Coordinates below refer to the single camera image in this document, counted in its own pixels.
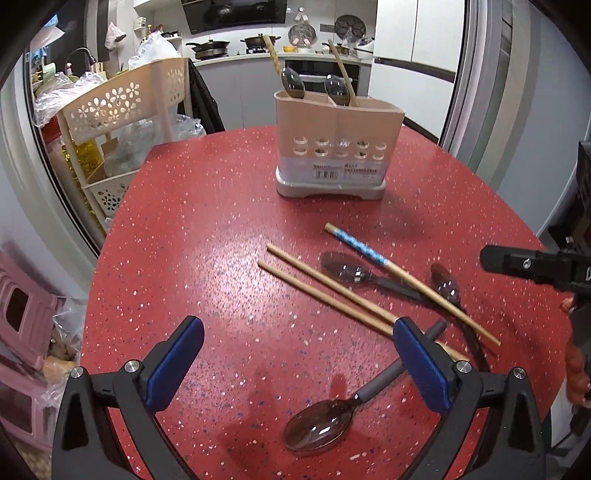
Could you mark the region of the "operator hand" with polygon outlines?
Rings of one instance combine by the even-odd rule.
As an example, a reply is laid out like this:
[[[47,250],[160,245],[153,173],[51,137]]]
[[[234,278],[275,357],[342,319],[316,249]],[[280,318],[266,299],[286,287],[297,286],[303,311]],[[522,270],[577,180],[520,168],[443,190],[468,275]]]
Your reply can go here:
[[[590,304],[580,295],[564,300],[561,309],[568,314],[572,334],[566,346],[565,369],[568,400],[590,408]]]

